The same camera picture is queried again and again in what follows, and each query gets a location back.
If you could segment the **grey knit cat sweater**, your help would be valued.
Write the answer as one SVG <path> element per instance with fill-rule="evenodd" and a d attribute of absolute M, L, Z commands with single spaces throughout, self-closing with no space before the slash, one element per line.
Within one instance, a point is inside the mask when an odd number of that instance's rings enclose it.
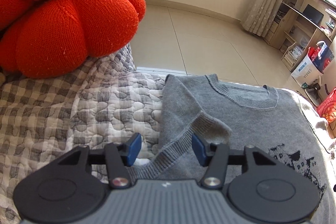
<path fill-rule="evenodd" d="M 224 83 L 216 75 L 168 75 L 162 97 L 158 153 L 130 169 L 137 179 L 200 179 L 205 169 L 191 147 L 194 133 L 233 149 L 251 144 L 316 184 L 314 223 L 335 223 L 335 161 L 327 121 L 293 91 Z"/>

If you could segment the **grey white quilted blanket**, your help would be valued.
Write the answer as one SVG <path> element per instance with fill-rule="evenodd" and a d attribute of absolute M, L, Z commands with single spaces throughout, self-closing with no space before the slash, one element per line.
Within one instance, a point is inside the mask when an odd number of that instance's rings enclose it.
<path fill-rule="evenodd" d="M 17 184 L 77 146 L 100 149 L 138 132 L 142 149 L 128 172 L 151 162 L 166 77 L 137 72 L 130 46 L 54 79 L 8 77 L 1 86 L 1 223 L 20 221 Z"/>

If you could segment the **red plastic basket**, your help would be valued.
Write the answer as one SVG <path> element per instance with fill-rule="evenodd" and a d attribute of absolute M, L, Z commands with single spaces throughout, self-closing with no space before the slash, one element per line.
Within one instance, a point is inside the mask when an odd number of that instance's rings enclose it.
<path fill-rule="evenodd" d="M 317 112 L 321 118 L 333 123 L 336 120 L 336 88 L 326 97 L 326 99 L 318 106 Z"/>

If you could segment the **white paper shopping bag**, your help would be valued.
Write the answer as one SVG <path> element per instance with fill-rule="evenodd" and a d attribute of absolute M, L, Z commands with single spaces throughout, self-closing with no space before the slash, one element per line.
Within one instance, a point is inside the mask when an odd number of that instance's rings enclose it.
<path fill-rule="evenodd" d="M 291 77 L 293 77 L 296 83 L 303 89 L 314 83 L 314 81 L 319 81 L 322 75 L 308 55 L 303 58 L 291 73 Z"/>

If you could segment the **red knitted knot cushion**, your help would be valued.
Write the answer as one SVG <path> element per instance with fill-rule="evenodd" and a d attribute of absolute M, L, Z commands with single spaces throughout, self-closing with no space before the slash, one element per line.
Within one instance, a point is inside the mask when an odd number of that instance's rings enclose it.
<path fill-rule="evenodd" d="M 1 0 L 1 68 L 58 77 L 127 45 L 145 0 Z"/>

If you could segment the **wooden desk shelf unit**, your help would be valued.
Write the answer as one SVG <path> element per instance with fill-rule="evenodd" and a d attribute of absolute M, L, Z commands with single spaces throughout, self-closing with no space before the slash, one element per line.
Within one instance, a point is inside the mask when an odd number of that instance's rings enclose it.
<path fill-rule="evenodd" d="M 323 13 L 320 26 L 302 14 L 308 4 Z M 281 61 L 292 72 L 309 47 L 320 41 L 329 46 L 334 38 L 335 5 L 326 0 L 283 0 L 264 40 L 283 53 Z"/>

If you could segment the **black monitor on desk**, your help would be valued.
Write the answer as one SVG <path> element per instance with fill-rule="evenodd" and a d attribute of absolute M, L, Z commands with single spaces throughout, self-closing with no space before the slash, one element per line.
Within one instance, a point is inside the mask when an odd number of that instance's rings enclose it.
<path fill-rule="evenodd" d="M 322 20 L 323 20 L 323 13 L 315 9 L 313 6 L 308 4 L 302 14 L 307 17 L 310 21 L 312 21 L 314 24 L 320 26 Z"/>

